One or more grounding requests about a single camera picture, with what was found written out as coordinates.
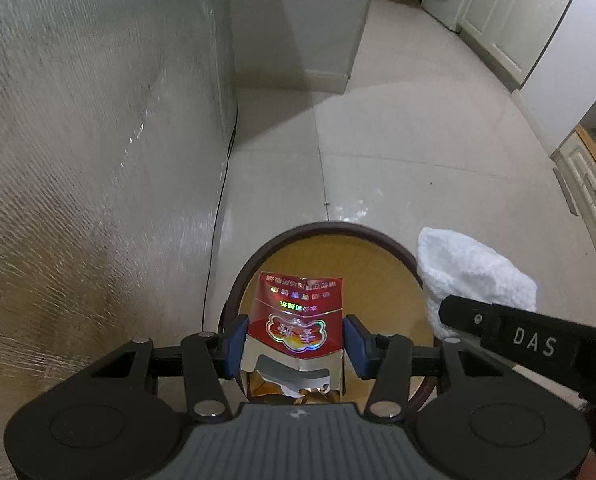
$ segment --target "drawer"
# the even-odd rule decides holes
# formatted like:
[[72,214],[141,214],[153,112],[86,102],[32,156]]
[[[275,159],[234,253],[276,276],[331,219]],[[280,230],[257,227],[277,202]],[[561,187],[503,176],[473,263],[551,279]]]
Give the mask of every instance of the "drawer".
[[596,162],[576,133],[560,149],[562,158],[571,170],[582,196],[591,209],[596,222]]

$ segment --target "textured glass panel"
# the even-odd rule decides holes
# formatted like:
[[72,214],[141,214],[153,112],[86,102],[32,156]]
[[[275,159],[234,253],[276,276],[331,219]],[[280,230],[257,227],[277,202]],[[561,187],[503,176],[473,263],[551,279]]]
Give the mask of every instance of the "textured glass panel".
[[228,0],[0,0],[0,478],[12,412],[200,329],[235,118]]

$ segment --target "drawer handle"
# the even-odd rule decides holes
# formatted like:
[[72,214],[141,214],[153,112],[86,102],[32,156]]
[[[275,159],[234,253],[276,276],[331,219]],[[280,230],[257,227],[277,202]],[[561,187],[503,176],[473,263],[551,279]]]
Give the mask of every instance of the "drawer handle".
[[596,188],[591,183],[591,179],[589,178],[589,175],[587,173],[585,173],[584,179],[585,179],[585,186],[587,186],[588,192],[591,194],[591,196],[593,196],[595,198],[596,197]]

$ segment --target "white towel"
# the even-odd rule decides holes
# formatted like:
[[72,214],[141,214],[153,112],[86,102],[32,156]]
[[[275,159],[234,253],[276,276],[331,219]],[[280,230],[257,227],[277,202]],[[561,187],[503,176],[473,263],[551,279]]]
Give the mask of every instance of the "white towel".
[[536,311],[534,280],[490,247],[455,231],[422,229],[418,273],[427,296],[427,319],[440,339],[456,334],[438,317],[440,302],[451,294]]

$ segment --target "floor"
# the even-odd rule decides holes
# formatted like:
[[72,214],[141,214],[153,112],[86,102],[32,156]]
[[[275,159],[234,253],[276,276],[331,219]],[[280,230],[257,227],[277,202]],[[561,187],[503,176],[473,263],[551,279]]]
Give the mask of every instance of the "floor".
[[538,310],[596,326],[596,253],[508,91],[415,6],[374,0],[344,95],[241,89],[204,329],[264,242],[359,222],[415,253],[423,226],[463,232],[539,285]]

